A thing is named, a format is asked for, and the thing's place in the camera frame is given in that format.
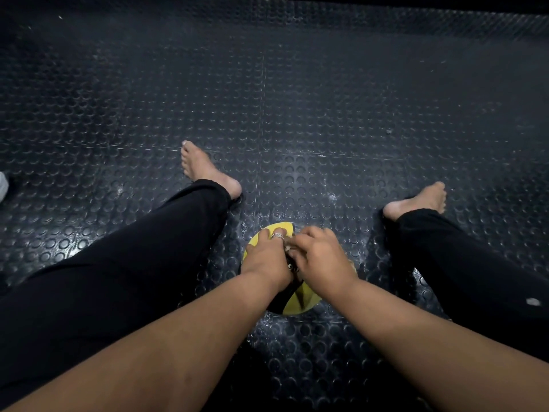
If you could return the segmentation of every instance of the person's left arm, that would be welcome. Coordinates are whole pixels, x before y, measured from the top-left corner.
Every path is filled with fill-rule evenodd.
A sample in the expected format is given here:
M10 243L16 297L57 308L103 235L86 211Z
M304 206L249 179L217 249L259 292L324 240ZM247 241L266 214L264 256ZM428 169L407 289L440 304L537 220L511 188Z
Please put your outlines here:
M276 232L285 235L285 230ZM241 274L95 354L6 409L198 411L246 334L291 281L283 241L262 230Z

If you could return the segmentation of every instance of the yellow object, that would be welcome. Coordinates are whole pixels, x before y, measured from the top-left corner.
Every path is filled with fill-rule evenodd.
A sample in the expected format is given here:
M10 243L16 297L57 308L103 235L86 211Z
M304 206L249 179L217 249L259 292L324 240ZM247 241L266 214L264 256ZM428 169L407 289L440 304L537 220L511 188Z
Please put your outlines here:
M267 226L265 228L269 229L269 236L272 235L273 231L276 228L284 228L288 235L292 235L294 233L294 225L291 222L287 222L287 221L271 224L270 226ZM251 238L249 244L251 245L257 244L258 234L259 232ZM247 255L248 253L244 252L242 261L244 261ZM321 300L322 298L318 296L316 293L314 293L312 289L305 282L303 282L286 303L284 311L282 311L282 315L302 314L303 312L310 310L313 306L318 304Z

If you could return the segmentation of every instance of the leg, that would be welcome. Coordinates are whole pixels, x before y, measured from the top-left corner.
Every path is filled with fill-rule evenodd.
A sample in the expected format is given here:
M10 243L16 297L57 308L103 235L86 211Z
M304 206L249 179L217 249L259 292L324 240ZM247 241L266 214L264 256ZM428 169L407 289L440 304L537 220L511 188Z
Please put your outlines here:
M445 199L437 182L384 208L399 247L456 323L549 361L549 281L446 220Z
M0 299L0 409L190 300L241 188L190 142L182 163L190 187Z

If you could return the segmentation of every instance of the person's right hand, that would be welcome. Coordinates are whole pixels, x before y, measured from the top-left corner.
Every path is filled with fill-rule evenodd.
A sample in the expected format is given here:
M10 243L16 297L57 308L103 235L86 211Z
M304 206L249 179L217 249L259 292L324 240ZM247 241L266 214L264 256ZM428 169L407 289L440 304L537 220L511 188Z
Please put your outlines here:
M331 229L305 227L285 241L292 247L288 254L298 265L300 275L328 302L343 294L346 287L357 280L355 270Z

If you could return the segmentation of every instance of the person's right arm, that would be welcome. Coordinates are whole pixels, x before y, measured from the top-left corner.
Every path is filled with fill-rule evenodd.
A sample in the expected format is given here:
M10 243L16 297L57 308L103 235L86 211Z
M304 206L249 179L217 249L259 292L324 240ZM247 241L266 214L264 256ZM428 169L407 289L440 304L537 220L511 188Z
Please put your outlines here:
M549 364L409 304L356 277L329 229L288 239L303 279L436 408L545 411Z

